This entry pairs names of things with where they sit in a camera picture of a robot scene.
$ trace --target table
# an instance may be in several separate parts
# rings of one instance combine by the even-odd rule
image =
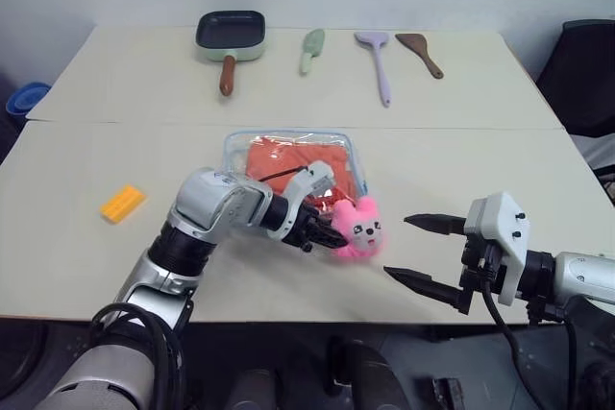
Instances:
[[[29,122],[0,168],[0,314],[87,319],[109,303],[156,237],[182,180],[221,162],[242,126]],[[212,256],[193,321],[491,323],[405,289],[381,265],[455,284],[463,238],[402,223],[417,212],[464,215],[508,190],[532,222],[530,247],[613,254],[613,208],[562,130],[340,129],[357,145],[381,204],[386,249],[340,267],[323,253],[235,233]],[[99,206],[125,183],[147,201],[119,225]],[[501,306],[525,322],[525,306]]]
[[[425,32],[443,70],[434,79],[390,32],[382,49],[392,104],[382,110],[370,53],[353,31],[327,30],[323,54],[299,75],[308,30],[270,29],[268,48],[241,62],[231,99],[221,63],[205,59],[194,27],[97,28],[35,120],[279,127],[560,129],[523,67],[496,33]]]

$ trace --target plush toy face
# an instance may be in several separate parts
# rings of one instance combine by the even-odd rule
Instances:
[[[334,252],[342,260],[366,259],[381,248],[381,218],[376,201],[369,196],[360,197],[357,207],[347,200],[336,202],[332,226],[348,240],[346,247]]]

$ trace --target pan handle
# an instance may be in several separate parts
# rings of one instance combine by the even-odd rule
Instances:
[[[234,85],[234,65],[236,59],[232,55],[224,57],[222,62],[222,74],[220,74],[220,92],[224,96],[230,96],[233,93]]]

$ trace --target yellow sponge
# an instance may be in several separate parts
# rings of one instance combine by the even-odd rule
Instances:
[[[145,194],[127,184],[110,201],[101,206],[100,212],[114,224],[119,223],[145,200]]]

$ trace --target orange fabric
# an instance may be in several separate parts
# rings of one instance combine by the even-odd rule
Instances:
[[[327,162],[335,175],[335,187],[329,197],[320,197],[308,202],[321,211],[331,211],[333,204],[342,199],[355,201],[357,187],[352,171],[347,170],[348,153],[342,146],[326,144],[292,143],[260,138],[248,151],[246,175],[255,180],[284,170],[310,165],[315,160]],[[292,174],[267,181],[277,194],[282,194]]]

